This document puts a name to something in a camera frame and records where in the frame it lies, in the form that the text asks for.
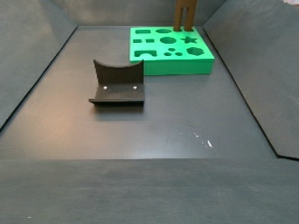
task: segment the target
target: shape sorter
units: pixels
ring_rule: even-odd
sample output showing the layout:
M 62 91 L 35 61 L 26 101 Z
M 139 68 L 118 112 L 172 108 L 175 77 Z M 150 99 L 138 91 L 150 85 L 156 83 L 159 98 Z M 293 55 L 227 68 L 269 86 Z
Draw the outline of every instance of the shape sorter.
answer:
M 210 74 L 214 56 L 197 29 L 131 28 L 130 61 L 144 60 L 144 75 Z

